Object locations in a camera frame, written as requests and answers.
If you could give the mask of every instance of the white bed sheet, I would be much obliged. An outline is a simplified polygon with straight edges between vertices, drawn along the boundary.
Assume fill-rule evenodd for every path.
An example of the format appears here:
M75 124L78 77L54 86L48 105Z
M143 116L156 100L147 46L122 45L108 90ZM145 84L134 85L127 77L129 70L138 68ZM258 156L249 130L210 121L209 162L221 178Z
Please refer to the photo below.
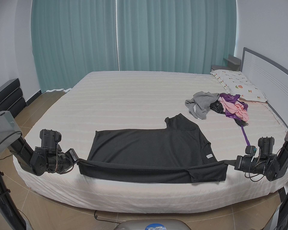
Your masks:
M41 129L61 132L64 151L74 148L87 159L95 130L161 129L164 119L182 113L197 123L211 142L217 160L236 159L245 153L245 139L233 119L210 111L197 120L184 105L198 91L225 92L212 75L171 72L91 72L61 97L34 125L27 142L40 146ZM246 134L252 145L262 136L275 138L274 152L282 146L285 128L264 103L248 102ZM72 172L34 176L14 164L28 187L51 199L73 206L132 213L203 212L275 192L288 181L287 174L273 182L257 183L229 166L222 182L146 184L108 181L83 176L76 165Z

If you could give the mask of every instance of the fitted sheet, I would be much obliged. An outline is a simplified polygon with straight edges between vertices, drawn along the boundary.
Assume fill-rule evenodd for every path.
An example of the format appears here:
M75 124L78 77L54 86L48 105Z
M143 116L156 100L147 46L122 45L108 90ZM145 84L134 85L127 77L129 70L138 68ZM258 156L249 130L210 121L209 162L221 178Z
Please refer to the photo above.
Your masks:
M212 75L107 71L91 72L61 97L33 126L26 140L40 146L41 129L62 134L63 151L74 148L87 159L95 131L113 129L164 129L166 117L182 113L197 123L211 142L218 161L245 154L246 142L235 121L209 111L197 120L185 107L185 100L198 91L225 92ZM275 138L274 152L282 146L285 127L265 103L248 104L249 126L246 134L252 145L262 136ZM14 157L18 174L28 187L51 199L82 208L132 213L203 212L275 192L288 181L288 174L269 182L251 182L244 173L228 166L222 182L190 184L130 183L90 178L79 173L76 165L64 175L44 173L38 177L23 171Z

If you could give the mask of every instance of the white wall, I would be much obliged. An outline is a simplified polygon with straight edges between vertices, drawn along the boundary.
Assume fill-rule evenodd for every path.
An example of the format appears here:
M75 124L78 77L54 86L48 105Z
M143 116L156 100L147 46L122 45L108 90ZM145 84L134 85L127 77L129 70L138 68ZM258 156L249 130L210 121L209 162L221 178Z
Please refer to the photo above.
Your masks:
M0 85L19 78L27 101L40 90L31 42L32 0L0 0Z
M235 56L243 47L254 50L288 69L288 0L236 0Z

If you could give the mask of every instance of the blue logo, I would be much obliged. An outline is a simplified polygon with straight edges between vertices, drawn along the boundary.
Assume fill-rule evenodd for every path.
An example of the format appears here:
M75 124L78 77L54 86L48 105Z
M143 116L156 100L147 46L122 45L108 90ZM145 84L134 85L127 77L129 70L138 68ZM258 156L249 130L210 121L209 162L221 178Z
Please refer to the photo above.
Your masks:
M162 224L150 224L145 230L166 230L165 226Z

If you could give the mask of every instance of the pillowcase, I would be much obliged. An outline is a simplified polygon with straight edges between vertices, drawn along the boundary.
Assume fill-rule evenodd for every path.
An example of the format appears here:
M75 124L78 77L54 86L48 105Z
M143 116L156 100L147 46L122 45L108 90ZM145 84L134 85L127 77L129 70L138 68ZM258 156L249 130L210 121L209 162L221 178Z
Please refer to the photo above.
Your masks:
M214 70L211 74L232 95L240 94L240 97L247 101L267 101L265 95L241 71Z

